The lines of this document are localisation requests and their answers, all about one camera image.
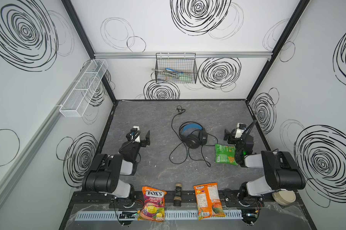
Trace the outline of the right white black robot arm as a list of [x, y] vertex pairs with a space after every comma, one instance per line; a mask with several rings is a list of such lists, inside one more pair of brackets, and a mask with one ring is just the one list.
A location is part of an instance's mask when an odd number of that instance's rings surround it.
[[287, 151], [271, 150], [253, 153], [250, 149], [252, 145], [248, 145], [253, 140], [249, 132], [249, 128], [225, 130], [223, 138], [228, 144], [234, 145], [234, 160], [237, 165], [264, 170], [264, 176], [241, 184], [236, 195], [239, 204], [249, 207], [266, 194], [304, 189], [306, 179], [291, 154]]

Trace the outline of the small dark bottle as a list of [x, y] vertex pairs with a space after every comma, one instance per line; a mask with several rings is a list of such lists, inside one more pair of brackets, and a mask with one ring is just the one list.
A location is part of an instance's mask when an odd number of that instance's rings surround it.
[[175, 184], [175, 196], [174, 196], [174, 206], [175, 207], [181, 207], [182, 203], [182, 187], [183, 185], [181, 183]]

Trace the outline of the orange snack bag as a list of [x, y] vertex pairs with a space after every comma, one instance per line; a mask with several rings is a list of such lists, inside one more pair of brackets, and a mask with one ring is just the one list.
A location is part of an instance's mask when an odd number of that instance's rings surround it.
[[207, 218], [225, 217], [217, 183], [207, 183], [193, 186], [197, 208], [198, 220]]

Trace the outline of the black blue headphones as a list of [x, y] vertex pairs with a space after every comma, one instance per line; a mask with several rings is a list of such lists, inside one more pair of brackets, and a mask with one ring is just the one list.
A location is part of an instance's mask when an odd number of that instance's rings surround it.
[[179, 127], [180, 140], [187, 145], [190, 149], [197, 149], [204, 146], [208, 141], [208, 133], [205, 128], [193, 121], [184, 122]]

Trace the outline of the green snack bag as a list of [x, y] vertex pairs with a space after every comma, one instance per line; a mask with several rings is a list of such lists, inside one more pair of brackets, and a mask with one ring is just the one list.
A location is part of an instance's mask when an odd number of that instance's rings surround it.
[[215, 144], [215, 153], [215, 163], [238, 165], [235, 159], [236, 148], [234, 146]]

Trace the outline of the Fox's fruits candy bag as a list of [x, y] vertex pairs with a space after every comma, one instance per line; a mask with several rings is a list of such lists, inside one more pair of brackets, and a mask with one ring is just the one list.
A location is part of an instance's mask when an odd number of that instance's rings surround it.
[[142, 188], [144, 205], [138, 211], [137, 220], [149, 220], [154, 222], [164, 222], [165, 220], [165, 195], [164, 190], [144, 186]]

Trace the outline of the beige tape roll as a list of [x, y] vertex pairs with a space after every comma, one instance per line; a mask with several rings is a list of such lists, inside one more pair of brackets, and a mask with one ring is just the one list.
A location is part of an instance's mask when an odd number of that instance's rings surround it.
[[273, 199], [281, 206], [287, 206], [296, 201], [293, 191], [281, 190], [272, 194]]

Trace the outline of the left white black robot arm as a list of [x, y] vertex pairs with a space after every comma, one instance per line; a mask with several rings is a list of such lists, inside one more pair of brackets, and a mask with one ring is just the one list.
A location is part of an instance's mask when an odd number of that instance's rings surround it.
[[116, 154], [97, 154], [94, 157], [82, 180], [82, 191], [110, 196], [115, 205], [130, 208], [136, 201], [135, 189], [132, 184], [123, 182], [120, 176], [135, 175], [142, 159], [139, 151], [151, 144], [151, 138], [148, 131], [141, 139], [138, 126], [134, 126], [126, 138]]

